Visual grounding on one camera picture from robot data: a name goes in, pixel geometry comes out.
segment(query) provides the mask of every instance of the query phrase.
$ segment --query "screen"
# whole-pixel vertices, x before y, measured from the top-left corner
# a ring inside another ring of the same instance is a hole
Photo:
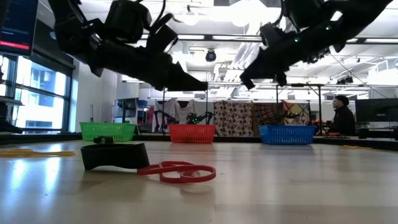
[[[38,0],[11,0],[1,29],[0,52],[30,56]]]
[[[355,101],[357,122],[398,121],[398,98]]]
[[[115,118],[123,117],[123,102],[126,110],[127,118],[135,118],[137,114],[137,102],[138,98],[120,99],[117,100],[116,112],[114,114]]]

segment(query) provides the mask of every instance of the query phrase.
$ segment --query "red basket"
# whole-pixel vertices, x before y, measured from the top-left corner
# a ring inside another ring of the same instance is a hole
[[[212,143],[216,126],[211,124],[170,124],[173,143]]]

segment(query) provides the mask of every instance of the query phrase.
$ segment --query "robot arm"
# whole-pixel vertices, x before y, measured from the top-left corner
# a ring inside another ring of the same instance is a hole
[[[101,76],[104,68],[151,84],[156,90],[207,90],[198,81],[172,63],[167,47],[178,41],[177,34],[165,25],[173,18],[161,15],[152,26],[148,9],[140,1],[113,1],[105,23],[88,21],[78,7],[79,0],[49,0],[55,16],[55,35],[59,47],[67,54],[90,66]],[[132,47],[149,31],[146,47]]]
[[[210,124],[210,120],[213,117],[212,112],[205,112],[204,114],[197,116],[194,113],[189,113],[187,115],[187,124],[198,124],[201,123],[204,119],[206,119],[206,124]]]
[[[347,40],[357,36],[372,23],[392,0],[281,0],[280,18],[260,28],[263,44],[255,61],[242,73],[243,84],[251,89],[251,79],[276,79],[286,85],[289,66],[303,61],[316,63],[330,53],[329,46],[340,52]],[[335,12],[342,16],[332,21]],[[277,27],[282,16],[290,19],[297,32],[285,33]]]

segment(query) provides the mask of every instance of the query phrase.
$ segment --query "person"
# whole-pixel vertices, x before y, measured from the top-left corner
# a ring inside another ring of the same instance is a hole
[[[335,118],[329,129],[329,133],[340,133],[347,136],[354,136],[355,117],[353,112],[347,107],[349,100],[347,97],[338,95],[333,100],[333,108],[335,109]]]

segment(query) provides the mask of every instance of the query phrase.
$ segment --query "black fabric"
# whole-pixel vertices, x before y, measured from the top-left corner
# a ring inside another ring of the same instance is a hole
[[[329,132],[347,136],[355,135],[355,117],[347,106],[342,106],[335,110],[335,118]]]

